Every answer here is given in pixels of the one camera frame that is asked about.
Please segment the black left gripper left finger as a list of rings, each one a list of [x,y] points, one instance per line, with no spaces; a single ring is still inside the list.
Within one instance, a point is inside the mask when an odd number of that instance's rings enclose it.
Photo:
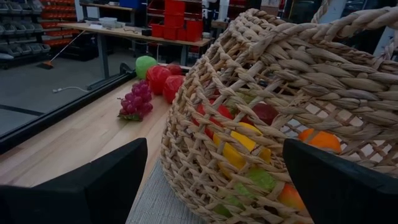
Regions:
[[[147,153],[137,138],[34,187],[2,185],[1,223],[125,223]]]

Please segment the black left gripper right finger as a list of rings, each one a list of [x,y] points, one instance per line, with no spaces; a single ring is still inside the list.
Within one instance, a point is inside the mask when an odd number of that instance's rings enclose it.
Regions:
[[[397,179],[295,139],[287,170],[314,223],[397,224]]]

